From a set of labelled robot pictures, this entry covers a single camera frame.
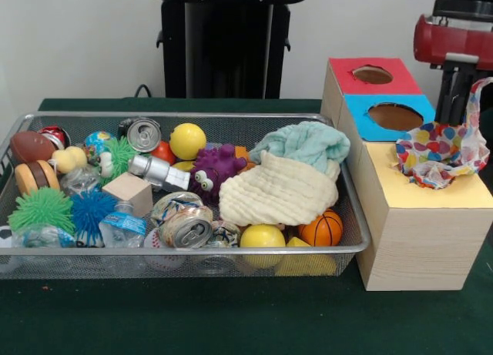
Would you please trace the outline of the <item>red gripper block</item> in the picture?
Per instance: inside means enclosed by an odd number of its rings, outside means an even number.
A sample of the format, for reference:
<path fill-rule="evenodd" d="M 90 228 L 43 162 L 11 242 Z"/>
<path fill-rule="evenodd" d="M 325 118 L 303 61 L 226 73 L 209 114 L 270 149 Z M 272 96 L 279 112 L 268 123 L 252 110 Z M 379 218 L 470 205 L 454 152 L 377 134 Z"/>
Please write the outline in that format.
<path fill-rule="evenodd" d="M 479 70 L 491 70 L 492 23 L 421 15 L 414 29 L 414 57 L 432 65 L 463 62 L 475 65 Z M 475 70 L 443 71 L 437 122 L 463 123 L 471 87 L 476 80 Z"/>

